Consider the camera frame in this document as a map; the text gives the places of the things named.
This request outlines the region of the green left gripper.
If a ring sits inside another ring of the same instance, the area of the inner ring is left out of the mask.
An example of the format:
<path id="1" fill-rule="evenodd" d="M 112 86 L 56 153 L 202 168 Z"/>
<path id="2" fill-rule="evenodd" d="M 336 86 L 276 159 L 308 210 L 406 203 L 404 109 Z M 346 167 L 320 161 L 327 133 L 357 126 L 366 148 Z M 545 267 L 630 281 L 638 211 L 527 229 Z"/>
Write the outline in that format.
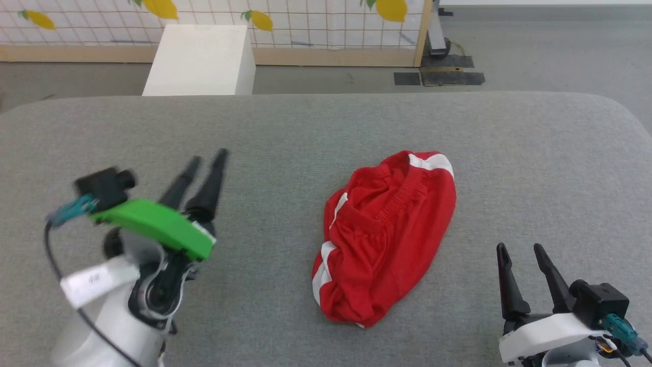
<path id="1" fill-rule="evenodd" d="M 189 220 L 176 211 L 202 162 L 197 155 L 172 181 L 159 203 L 144 198 L 130 199 L 106 211 L 95 212 L 91 218 L 96 222 L 126 228 L 168 249 L 185 251 L 189 260 L 205 260 L 210 256 L 216 239 L 198 222 L 210 223 L 215 218 L 229 155 L 228 149 L 217 151 L 209 175 L 186 203 L 185 214 Z"/>

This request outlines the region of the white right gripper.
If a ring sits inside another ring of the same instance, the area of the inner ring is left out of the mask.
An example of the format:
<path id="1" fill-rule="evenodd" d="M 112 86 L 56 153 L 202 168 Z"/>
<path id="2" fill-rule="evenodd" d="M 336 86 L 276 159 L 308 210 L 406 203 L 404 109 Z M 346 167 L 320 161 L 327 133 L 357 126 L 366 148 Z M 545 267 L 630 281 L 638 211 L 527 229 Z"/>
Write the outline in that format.
<path id="1" fill-rule="evenodd" d="M 545 275 L 553 301 L 550 315 L 530 315 L 512 272 L 507 247 L 497 244 L 499 292 L 503 336 L 499 339 L 499 355 L 508 365 L 599 365 L 600 357 L 612 356 L 610 333 L 600 327 L 586 325 L 570 313 L 575 298 L 569 286 L 548 256 L 543 245 L 533 246 L 536 262 Z"/>

